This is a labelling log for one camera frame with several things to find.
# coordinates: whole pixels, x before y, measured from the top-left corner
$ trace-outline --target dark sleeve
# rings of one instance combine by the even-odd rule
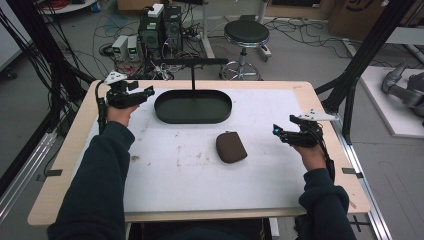
[[[299,203],[307,215],[301,239],[356,239],[346,217],[349,196],[341,186],[334,186],[327,169],[315,169],[304,175],[305,192]]]
[[[66,192],[49,239],[124,239],[123,195],[133,134],[108,122],[93,137]]]

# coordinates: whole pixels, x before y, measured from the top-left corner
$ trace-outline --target stool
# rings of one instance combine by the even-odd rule
[[[253,20],[236,20],[225,25],[224,36],[229,42],[243,48],[238,61],[229,62],[221,69],[221,78],[229,80],[259,80],[258,69],[246,62],[246,48],[264,46],[269,40],[268,28]]]

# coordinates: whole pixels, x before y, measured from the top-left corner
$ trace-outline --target brown wallet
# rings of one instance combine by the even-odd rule
[[[237,132],[226,132],[216,138],[216,150],[225,163],[235,163],[247,157]]]

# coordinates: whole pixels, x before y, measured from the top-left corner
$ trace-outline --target power supply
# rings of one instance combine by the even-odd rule
[[[138,36],[128,37],[128,54],[132,62],[140,61],[140,44],[138,43]]]
[[[128,36],[119,36],[113,43],[112,50],[116,61],[125,61],[128,57]]]

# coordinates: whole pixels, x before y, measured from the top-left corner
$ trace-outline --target scratch mark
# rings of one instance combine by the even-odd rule
[[[140,156],[132,156],[131,157],[131,160],[133,160],[134,162],[139,160],[139,159],[140,159]]]

